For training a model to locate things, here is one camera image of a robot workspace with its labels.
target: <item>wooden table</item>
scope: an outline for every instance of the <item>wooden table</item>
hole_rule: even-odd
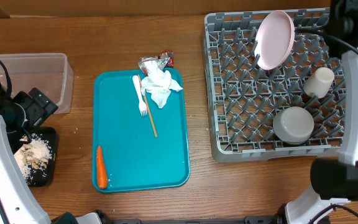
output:
[[[54,218],[101,209],[111,218],[141,220],[243,218],[270,215],[310,184],[313,158],[220,164],[211,157],[206,80],[201,58],[204,16],[0,19],[0,54],[61,52],[74,70],[71,111],[45,126],[60,135],[55,177],[31,188]],[[102,72],[136,69],[139,58],[175,51],[183,75],[191,175],[182,187],[101,194],[91,183],[93,83]],[[358,211],[358,202],[350,204]],[[343,211],[335,223],[358,223]]]

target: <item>fork handle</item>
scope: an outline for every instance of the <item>fork handle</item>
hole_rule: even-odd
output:
[[[134,86],[135,86],[135,90],[136,90],[136,94],[137,94],[137,97],[139,99],[139,102],[143,102],[142,94],[140,94],[139,78],[136,75],[134,75],[132,77],[132,81],[134,82]]]

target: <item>pink plate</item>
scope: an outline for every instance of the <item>pink plate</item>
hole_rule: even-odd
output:
[[[281,65],[291,53],[295,38],[295,27],[291,17],[281,10],[271,12],[262,22],[256,34],[258,42],[255,55],[258,65],[264,70]]]

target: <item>plastic bin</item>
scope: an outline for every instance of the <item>plastic bin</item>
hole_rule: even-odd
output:
[[[12,97],[36,87],[59,107],[55,114],[70,112],[73,70],[65,54],[4,54],[0,59],[12,80]],[[0,81],[6,87],[2,66]]]
[[[212,156],[218,162],[336,156],[342,144],[346,87],[341,62],[329,57],[323,38],[298,34],[281,66],[269,71],[259,68],[255,36],[270,12],[223,12],[205,17],[203,63]],[[295,27],[322,26],[329,18],[329,9],[285,12]],[[303,84],[319,67],[334,72],[328,94],[322,99],[302,98]],[[315,123],[309,140],[296,146],[281,141],[272,127],[274,116],[291,106],[308,110]]]

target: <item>white napkin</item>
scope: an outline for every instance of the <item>white napkin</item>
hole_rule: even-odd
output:
[[[163,72],[158,68],[155,61],[147,61],[148,76],[142,80],[142,94],[145,92],[151,93],[152,100],[156,102],[158,107],[161,109],[167,103],[167,99],[171,94],[171,90],[180,91],[183,88],[171,78],[169,71]]]

